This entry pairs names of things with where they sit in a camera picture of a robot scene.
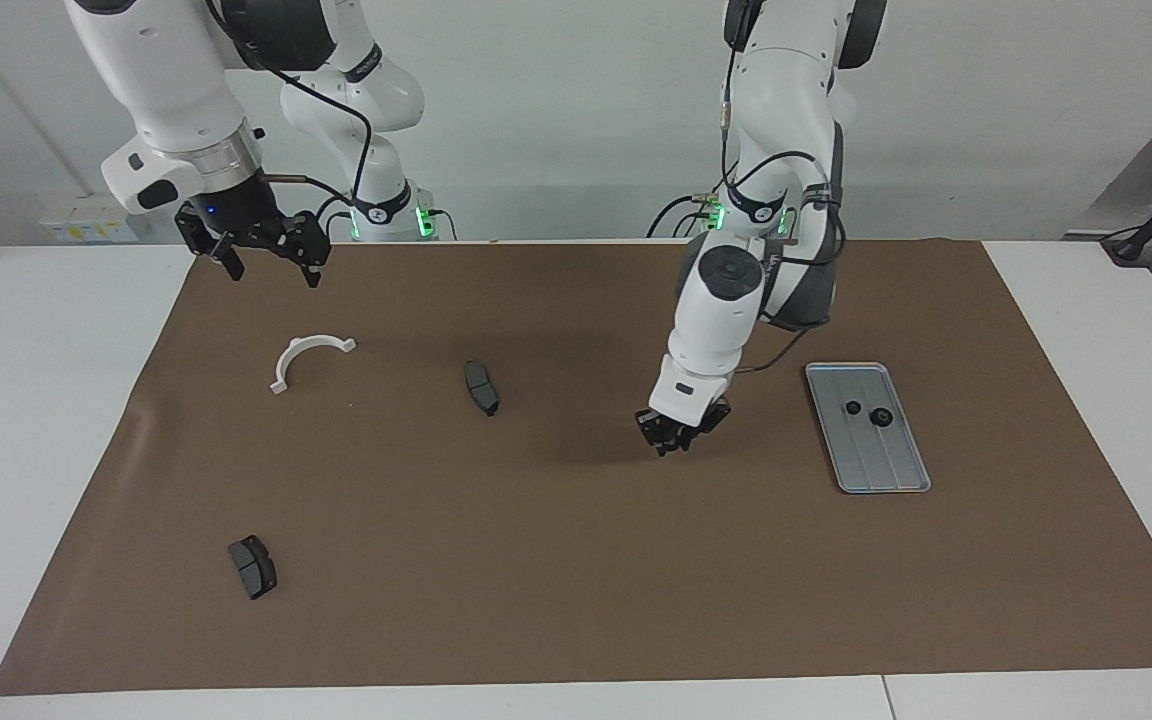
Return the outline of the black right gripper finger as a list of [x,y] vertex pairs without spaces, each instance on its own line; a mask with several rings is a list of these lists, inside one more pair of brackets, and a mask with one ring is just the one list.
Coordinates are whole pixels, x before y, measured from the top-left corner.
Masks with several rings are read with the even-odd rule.
[[241,281],[244,274],[244,264],[238,259],[236,250],[233,249],[230,233],[221,233],[219,237],[212,236],[212,232],[192,204],[179,206],[179,210],[175,211],[174,223],[189,251],[221,266],[232,281]]
[[282,219],[282,258],[297,265],[306,287],[319,287],[332,243],[312,211]]

